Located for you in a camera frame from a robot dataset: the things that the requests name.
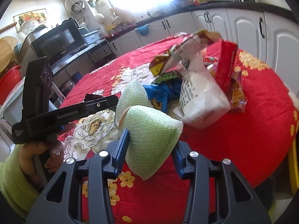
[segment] wooden rolling pin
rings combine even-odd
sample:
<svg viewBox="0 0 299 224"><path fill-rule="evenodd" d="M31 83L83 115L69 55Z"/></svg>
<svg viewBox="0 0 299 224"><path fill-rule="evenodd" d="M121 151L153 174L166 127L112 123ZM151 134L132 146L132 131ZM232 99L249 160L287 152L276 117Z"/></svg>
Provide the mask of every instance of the wooden rolling pin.
<svg viewBox="0 0 299 224"><path fill-rule="evenodd" d="M12 24L10 24L10 25L7 25L6 27L0 29L0 33L2 33L2 32L4 32L4 31L6 31L6 30L8 30L8 29L10 29L10 28L12 28L12 27L14 27L14 26L16 26L16 24L17 24L17 22L14 22L14 23L12 23Z"/></svg>

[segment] white plastic package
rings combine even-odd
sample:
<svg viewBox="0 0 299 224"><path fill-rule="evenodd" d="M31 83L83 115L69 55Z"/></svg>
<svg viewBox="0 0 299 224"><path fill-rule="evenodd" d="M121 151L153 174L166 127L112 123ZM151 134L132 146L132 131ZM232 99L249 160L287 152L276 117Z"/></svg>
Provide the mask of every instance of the white plastic package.
<svg viewBox="0 0 299 224"><path fill-rule="evenodd" d="M204 67L200 54L190 61L179 104L174 113L184 123L198 129L206 128L230 110L226 95Z"/></svg>

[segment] hand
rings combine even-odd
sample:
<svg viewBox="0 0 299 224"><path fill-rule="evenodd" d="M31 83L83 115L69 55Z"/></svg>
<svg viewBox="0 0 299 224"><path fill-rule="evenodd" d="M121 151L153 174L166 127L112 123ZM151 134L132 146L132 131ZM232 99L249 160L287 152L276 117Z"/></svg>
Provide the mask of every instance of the hand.
<svg viewBox="0 0 299 224"><path fill-rule="evenodd" d="M65 130L59 132L59 135L70 131L74 127L75 124L73 123L65 125ZM41 181L36 173L32 157L34 155L43 154L46 150L49 150L50 158L47 160L45 167L49 168L50 173L54 173L59 169L64 160L64 147L60 141L57 141L56 144L41 141L32 141L25 144L20 150L20 167L27 180L33 186L39 186L41 184Z"/></svg>

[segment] fruit painting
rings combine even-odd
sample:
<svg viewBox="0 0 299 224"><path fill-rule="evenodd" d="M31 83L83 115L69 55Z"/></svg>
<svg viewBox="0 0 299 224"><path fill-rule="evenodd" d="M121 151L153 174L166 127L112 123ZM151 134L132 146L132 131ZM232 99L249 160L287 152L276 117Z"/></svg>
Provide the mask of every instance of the fruit painting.
<svg viewBox="0 0 299 224"><path fill-rule="evenodd" d="M14 16L13 21L17 22L17 33L21 31L22 24L32 18L38 21L39 24L44 24L47 22L48 13L46 9L39 9Z"/></svg>

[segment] person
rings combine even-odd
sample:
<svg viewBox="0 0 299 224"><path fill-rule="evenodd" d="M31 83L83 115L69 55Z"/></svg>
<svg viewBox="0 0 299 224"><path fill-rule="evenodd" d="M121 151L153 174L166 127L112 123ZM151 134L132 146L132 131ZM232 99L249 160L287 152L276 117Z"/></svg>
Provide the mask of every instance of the person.
<svg viewBox="0 0 299 224"><path fill-rule="evenodd" d="M65 125L59 135L70 131L75 124ZM0 163L0 190L11 208L26 219L34 202L42 191L41 180L36 173L32 157L49 151L50 158L45 167L50 173L56 172L64 160L62 142L56 144L32 141L16 145L5 163Z"/></svg>

